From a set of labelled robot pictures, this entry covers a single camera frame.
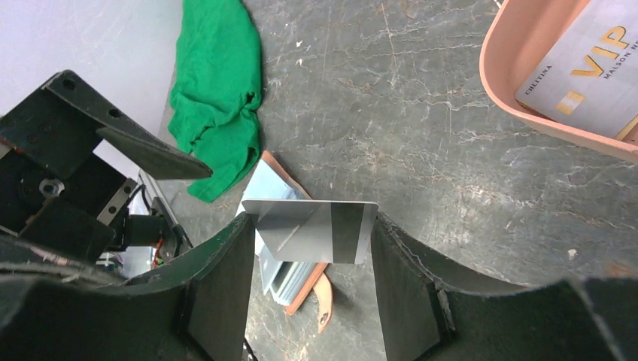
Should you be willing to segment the grey card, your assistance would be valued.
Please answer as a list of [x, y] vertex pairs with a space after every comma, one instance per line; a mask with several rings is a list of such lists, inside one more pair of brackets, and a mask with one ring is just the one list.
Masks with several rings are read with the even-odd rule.
[[589, 2], [515, 99], [557, 123], [624, 139], [637, 125], [637, 3]]

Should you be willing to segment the pink oval tray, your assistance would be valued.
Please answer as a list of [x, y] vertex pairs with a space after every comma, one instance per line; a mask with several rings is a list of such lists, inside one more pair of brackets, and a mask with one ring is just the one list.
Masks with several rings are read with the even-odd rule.
[[635, 1], [505, 1], [479, 71], [495, 104], [533, 129], [636, 162]]

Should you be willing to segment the white card with stripe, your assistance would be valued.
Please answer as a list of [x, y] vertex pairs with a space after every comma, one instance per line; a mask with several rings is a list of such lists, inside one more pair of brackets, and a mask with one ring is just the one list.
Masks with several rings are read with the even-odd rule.
[[247, 199], [242, 206], [283, 262], [361, 264], [378, 214], [375, 202]]

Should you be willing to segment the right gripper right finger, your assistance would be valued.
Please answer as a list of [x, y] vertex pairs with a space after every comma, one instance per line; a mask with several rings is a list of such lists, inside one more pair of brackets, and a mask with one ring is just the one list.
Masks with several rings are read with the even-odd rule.
[[635, 360], [636, 278], [526, 287], [484, 275], [378, 215], [371, 238], [389, 360]]

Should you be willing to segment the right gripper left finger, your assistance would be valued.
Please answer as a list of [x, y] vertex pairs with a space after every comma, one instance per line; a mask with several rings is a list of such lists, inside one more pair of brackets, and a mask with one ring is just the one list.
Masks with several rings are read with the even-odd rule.
[[255, 229], [246, 214], [124, 279], [1, 239], [3, 360], [253, 360], [245, 338]]

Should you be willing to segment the green cloth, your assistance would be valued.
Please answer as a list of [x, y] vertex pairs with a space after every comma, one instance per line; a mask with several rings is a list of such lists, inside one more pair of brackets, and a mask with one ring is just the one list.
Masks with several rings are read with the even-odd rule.
[[243, 3], [185, 1], [168, 130], [213, 171], [190, 195], [213, 202], [258, 162], [262, 91], [260, 35]]

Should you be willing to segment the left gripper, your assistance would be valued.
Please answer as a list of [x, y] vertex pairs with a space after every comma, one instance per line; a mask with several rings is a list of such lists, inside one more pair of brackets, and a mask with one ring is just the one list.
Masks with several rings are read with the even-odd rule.
[[137, 183], [94, 154], [102, 139], [158, 181], [213, 174], [64, 70], [1, 118], [2, 233], [89, 263], [119, 249]]

